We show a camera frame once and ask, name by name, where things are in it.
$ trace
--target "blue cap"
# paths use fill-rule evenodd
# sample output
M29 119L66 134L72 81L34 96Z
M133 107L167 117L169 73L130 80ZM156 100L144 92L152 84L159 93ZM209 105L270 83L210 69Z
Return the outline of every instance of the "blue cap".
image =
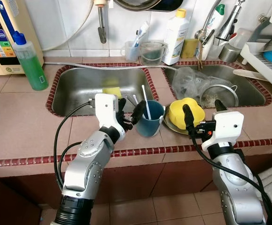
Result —
M19 33L18 31L15 31L15 33L13 34L13 40L18 45L24 45L25 43L27 43L24 34Z

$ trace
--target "kitchen sink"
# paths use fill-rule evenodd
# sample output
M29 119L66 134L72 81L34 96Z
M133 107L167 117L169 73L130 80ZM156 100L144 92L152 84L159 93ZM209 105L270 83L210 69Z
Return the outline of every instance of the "kitchen sink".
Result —
M144 85L147 98L153 100L147 76L141 69L97 70L91 68L72 68L64 71L59 78L53 97L52 110L59 116L66 116L79 105L102 93L103 88L119 87L123 98L133 94L137 100L143 100L141 85ZM127 101L124 112L132 113L135 107ZM78 110L74 115L95 115L95 109L89 106Z
M197 66L173 66L174 68L190 67L197 70ZM237 85L236 94L239 99L238 106L260 106L265 104L264 95L256 88L256 86L246 77L241 77L233 74L233 67L226 65L204 65L201 70L207 76L214 76L217 78L230 81L232 84ZM172 69L164 69L164 74L172 85L174 78L174 71Z

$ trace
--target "green dish soap bottle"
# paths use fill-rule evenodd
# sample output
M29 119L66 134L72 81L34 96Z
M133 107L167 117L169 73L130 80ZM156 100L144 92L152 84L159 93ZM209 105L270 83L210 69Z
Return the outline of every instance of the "green dish soap bottle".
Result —
M34 90L46 89L48 82L36 55L33 43L26 41L24 34L18 31L15 31L13 34L13 40L15 43L12 47L32 88Z

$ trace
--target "red tile trim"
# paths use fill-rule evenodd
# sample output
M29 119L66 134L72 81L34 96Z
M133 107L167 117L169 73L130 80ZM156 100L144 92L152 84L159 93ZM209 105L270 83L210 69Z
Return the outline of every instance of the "red tile trim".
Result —
M177 62L173 66L185 66L185 65L198 65L198 61L185 61L185 62ZM244 69L242 66L236 64L236 63L226 63L221 60L216 60L216 61L203 61L203 65L225 65L232 67L234 69ZM175 99L177 99L174 90L172 86L169 84L168 78L165 76L164 69L162 69L162 73L169 85L169 88L174 96ZM270 103L272 103L272 97L270 93L259 83L258 80L248 78L248 80L261 92L261 94L265 97L265 103L263 105L255 105L253 107L260 107L260 106L268 106Z
M238 141L234 148L252 147L252 146L264 146L272 145L272 139L251 140L251 141ZM127 157L127 156L139 156L139 155L156 155L162 153L175 153L196 151L194 145L180 145L180 146L167 146L167 147L155 147L155 148L143 148L143 149L129 149L129 150L115 150L111 157ZM76 154L68 154L63 161L72 161L76 157ZM57 161L60 161L60 155L57 156ZM0 159L0 167L14 166L14 165L36 165L52 163L53 156L44 157L29 157L29 158L13 158L13 159Z
M82 65L87 65L87 66L92 66L92 67L137 67L137 66L141 66L140 64L137 64L137 63L90 63L90 64L86 64L86 63L83 63ZM58 115L57 113L55 113L52 109L52 105L53 105L53 98L55 96L55 92L57 90L57 85L58 85L58 82L59 82L59 78L60 78L60 75L66 71L66 70L69 70L69 69L72 69L72 68L76 68L74 66L63 66L61 67L60 69L57 70L56 72L56 76L53 80L53 84L52 84L52 87L51 87L51 90L50 90L50 93L48 95L48 98L47 98L47 101L46 101L46 108L47 110L55 115L55 116L58 116L58 117L61 117L60 115ZM150 75L150 72L147 68L142 68L142 70L144 71L145 75L146 75L146 79L149 83L149 86L151 88L151 91L153 93L153 97L156 101L159 101L159 96L157 94L157 91L156 91L156 88L152 82L152 78L151 78L151 75Z

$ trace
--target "plate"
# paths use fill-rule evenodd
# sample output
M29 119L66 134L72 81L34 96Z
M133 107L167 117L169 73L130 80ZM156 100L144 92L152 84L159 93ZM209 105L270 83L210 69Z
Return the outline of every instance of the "plate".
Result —
M168 126L169 129L173 130L174 132L177 132L177 133L182 134L182 135L188 135L187 130L179 129L175 124L173 124L170 121L169 116L168 116L169 106L170 106L170 104L167 105L166 108L165 108L165 114L164 114L163 122Z

